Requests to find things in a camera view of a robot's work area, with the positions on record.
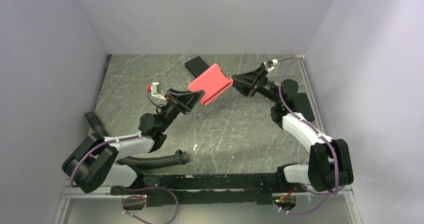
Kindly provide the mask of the red paper box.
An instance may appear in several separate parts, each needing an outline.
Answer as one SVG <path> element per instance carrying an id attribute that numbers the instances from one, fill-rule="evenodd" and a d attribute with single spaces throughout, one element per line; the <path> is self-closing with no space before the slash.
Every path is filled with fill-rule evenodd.
<path id="1" fill-rule="evenodd" d="M 204 91 L 200 103 L 209 105 L 233 84 L 233 79 L 228 78 L 215 63 L 188 85 L 190 91 Z"/>

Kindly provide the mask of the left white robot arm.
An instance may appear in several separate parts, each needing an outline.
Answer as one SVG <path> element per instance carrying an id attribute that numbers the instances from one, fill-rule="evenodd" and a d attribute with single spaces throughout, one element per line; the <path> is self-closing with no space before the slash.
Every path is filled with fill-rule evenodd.
<path id="1" fill-rule="evenodd" d="M 166 104 L 156 113 L 140 117 L 138 132 L 110 137 L 94 112 L 85 113 L 93 133 L 89 134 L 62 165 L 69 177 L 69 185 L 91 193 L 103 183 L 124 186 L 131 194 L 144 187 L 143 174 L 135 165 L 122 164 L 121 160 L 140 153 L 157 151 L 165 142 L 164 132 L 179 114 L 188 114 L 204 96 L 204 91 L 177 91 L 169 89 Z"/>

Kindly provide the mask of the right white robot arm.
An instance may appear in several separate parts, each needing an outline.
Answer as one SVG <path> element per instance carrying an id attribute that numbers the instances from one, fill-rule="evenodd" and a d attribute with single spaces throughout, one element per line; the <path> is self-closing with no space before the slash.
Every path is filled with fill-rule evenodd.
<path id="1" fill-rule="evenodd" d="M 282 79 L 275 84 L 268 79 L 270 63 L 258 69 L 231 77 L 233 87 L 243 96 L 259 93 L 274 102 L 270 116 L 277 126 L 293 135 L 308 151 L 306 165 L 286 164 L 278 167 L 275 184 L 282 191 L 289 191 L 295 184 L 311 186 L 315 191 L 337 191 L 354 181 L 348 144 L 319 131 L 308 96 L 299 92 L 299 84 L 292 79 Z"/>

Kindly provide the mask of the black flat box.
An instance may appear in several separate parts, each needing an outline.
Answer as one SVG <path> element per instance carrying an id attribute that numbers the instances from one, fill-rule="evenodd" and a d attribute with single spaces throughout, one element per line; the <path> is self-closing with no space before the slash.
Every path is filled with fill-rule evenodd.
<path id="1" fill-rule="evenodd" d="M 184 66 L 194 78 L 201 76 L 210 67 L 200 56 L 185 62 Z"/>

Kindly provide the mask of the black ridged tray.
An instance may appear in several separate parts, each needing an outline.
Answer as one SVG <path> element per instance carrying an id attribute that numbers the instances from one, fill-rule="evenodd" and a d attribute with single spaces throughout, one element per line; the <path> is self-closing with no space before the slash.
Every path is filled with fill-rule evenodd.
<path id="1" fill-rule="evenodd" d="M 293 98 L 294 111 L 301 113 L 303 117 L 312 122 L 315 120 L 311 104 L 306 93 L 297 93 Z"/>

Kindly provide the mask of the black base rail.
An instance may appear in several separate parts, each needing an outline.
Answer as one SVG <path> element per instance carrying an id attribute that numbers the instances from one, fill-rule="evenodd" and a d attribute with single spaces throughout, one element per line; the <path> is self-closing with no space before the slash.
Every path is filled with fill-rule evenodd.
<path id="1" fill-rule="evenodd" d="M 146 195 L 148 207 L 181 205 L 255 203 L 268 205 L 278 197 L 305 191 L 299 184 L 284 183 L 274 173 L 146 175 L 142 183 L 127 190 L 113 186 L 113 196 Z"/>

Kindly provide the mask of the aluminium frame rail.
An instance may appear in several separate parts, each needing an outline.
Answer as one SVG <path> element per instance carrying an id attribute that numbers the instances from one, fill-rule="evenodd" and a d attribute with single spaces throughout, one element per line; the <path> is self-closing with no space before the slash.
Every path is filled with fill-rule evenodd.
<path id="1" fill-rule="evenodd" d="M 274 174 L 148 175 L 147 191 L 65 187 L 55 224 L 360 224 L 350 186 L 335 195 Z"/>

